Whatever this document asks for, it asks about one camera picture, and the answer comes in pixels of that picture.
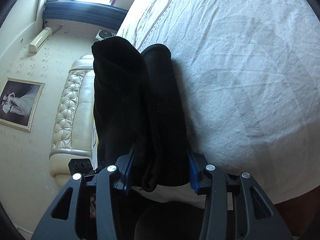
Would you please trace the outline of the black pants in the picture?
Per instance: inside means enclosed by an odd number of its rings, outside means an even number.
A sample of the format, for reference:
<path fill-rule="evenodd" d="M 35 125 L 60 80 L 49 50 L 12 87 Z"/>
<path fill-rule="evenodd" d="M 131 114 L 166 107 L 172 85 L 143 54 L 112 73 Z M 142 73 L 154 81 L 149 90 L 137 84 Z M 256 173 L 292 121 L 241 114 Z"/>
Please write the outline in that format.
<path fill-rule="evenodd" d="M 138 152 L 132 188 L 115 194 L 120 239 L 198 239 L 205 196 L 190 187 L 187 129 L 163 44 L 138 51 L 128 40 L 95 42 L 94 119 L 98 161 Z"/>

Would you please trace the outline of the cream tufted leather headboard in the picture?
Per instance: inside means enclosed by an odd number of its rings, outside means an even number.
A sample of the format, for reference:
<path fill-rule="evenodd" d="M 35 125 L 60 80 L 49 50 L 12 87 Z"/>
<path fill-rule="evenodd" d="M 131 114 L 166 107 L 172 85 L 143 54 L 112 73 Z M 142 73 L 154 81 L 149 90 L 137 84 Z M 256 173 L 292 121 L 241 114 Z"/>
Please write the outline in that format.
<path fill-rule="evenodd" d="M 55 118 L 49 173 L 62 188 L 71 177 L 71 159 L 90 159 L 97 168 L 98 137 L 93 116 L 93 56 L 74 61 L 63 88 Z"/>

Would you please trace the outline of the small white fan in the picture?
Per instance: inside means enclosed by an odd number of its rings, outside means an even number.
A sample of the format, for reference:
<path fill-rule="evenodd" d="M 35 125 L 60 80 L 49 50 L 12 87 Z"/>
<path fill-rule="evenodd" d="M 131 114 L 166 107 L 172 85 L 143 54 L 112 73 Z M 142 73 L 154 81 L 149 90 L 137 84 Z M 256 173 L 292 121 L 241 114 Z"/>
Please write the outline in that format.
<path fill-rule="evenodd" d="M 105 30 L 105 29 L 100 29 L 97 33 L 97 35 L 95 36 L 95 39 L 98 41 L 102 41 L 105 40 L 109 37 L 114 37 L 116 34 L 112 33 L 109 30 Z"/>

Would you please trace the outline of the dark blue left curtain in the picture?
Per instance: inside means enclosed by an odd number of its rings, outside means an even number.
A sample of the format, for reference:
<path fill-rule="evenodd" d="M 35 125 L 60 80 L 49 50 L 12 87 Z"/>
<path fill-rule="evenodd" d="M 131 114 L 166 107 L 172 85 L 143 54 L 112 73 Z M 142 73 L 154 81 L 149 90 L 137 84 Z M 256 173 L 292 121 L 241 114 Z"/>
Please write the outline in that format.
<path fill-rule="evenodd" d="M 128 11 L 118 7 L 80 1 L 48 1 L 44 4 L 44 20 L 65 20 L 92 24 L 118 31 Z"/>

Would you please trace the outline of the patterned white bed sheet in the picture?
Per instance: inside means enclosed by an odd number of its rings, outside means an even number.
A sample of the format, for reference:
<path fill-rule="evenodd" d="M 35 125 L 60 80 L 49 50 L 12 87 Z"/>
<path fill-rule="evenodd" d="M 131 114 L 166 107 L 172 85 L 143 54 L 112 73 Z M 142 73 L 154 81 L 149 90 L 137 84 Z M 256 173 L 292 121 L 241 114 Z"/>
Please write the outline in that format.
<path fill-rule="evenodd" d="M 192 149 L 275 204 L 319 186 L 319 20 L 306 0 L 144 0 L 138 51 L 163 44 Z"/>

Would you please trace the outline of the framed wall picture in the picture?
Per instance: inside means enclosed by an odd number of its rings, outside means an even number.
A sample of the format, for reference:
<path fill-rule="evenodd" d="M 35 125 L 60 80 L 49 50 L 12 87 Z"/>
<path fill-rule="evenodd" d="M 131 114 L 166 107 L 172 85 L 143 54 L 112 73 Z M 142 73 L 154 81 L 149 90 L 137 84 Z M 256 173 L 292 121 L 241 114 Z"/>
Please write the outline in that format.
<path fill-rule="evenodd" d="M 30 132 L 44 82 L 7 78 L 1 89 L 1 124 Z"/>

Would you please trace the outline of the white wall air conditioner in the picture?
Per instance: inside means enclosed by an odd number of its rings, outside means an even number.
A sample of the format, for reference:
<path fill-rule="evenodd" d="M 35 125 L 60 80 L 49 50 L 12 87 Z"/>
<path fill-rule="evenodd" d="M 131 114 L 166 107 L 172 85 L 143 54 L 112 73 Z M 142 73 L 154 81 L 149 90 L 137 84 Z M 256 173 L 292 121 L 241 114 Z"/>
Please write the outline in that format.
<path fill-rule="evenodd" d="M 45 27 L 29 44 L 29 53 L 37 53 L 44 43 L 52 36 L 52 29 Z"/>

